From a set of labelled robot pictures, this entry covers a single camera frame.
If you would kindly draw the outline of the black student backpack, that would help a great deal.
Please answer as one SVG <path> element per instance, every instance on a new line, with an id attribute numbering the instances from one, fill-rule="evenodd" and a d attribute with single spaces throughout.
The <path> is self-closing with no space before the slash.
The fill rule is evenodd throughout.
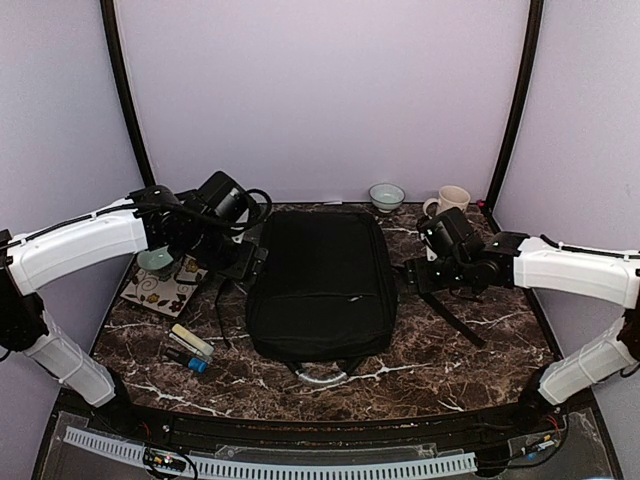
<path id="1" fill-rule="evenodd" d="M 398 292 L 372 214 L 278 211 L 259 245 L 267 256 L 245 304 L 257 353 L 302 383 L 328 387 L 389 347 Z"/>

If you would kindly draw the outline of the cream eraser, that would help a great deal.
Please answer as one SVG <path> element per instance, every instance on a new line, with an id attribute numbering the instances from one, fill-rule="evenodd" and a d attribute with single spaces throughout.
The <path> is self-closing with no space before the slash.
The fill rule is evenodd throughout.
<path id="1" fill-rule="evenodd" d="M 213 354 L 214 348 L 199 336 L 186 329 L 180 324 L 174 324 L 171 332 L 177 337 L 181 338 L 183 341 L 196 348 L 205 356 L 211 356 Z"/>

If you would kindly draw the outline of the black blue marker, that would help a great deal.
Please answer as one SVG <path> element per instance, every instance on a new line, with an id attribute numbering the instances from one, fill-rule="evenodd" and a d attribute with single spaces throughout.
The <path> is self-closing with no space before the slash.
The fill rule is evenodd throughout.
<path id="1" fill-rule="evenodd" d="M 175 348 L 168 347 L 164 351 L 164 356 L 170 361 L 188 368 L 196 373 L 204 373 L 207 363 L 197 357 L 187 355 Z"/>

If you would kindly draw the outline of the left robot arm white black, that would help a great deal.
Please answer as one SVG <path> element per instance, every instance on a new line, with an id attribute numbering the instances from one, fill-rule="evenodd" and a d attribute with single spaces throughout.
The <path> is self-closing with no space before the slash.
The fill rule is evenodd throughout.
<path id="1" fill-rule="evenodd" d="M 264 222 L 272 200 L 260 189 L 225 183 L 174 194 L 151 186 L 32 233 L 1 233 L 1 349 L 21 353 L 74 390 L 120 436 L 141 427 L 118 375 L 67 334 L 46 291 L 96 266 L 162 247 L 186 253 L 209 272 L 249 259 L 237 236 Z"/>

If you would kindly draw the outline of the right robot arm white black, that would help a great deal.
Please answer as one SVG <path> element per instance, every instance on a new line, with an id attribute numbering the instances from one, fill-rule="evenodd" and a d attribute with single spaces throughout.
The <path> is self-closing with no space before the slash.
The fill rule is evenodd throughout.
<path id="1" fill-rule="evenodd" d="M 420 235 L 428 254 L 414 260 L 411 278 L 427 293 L 467 287 L 549 290 L 593 298 L 622 312 L 601 334 L 565 358 L 538 369 L 510 413 L 521 434 L 534 432 L 549 408 L 622 371 L 639 366 L 639 255 L 554 242 L 546 236 L 500 232 L 483 241 L 474 231 L 429 227 Z"/>

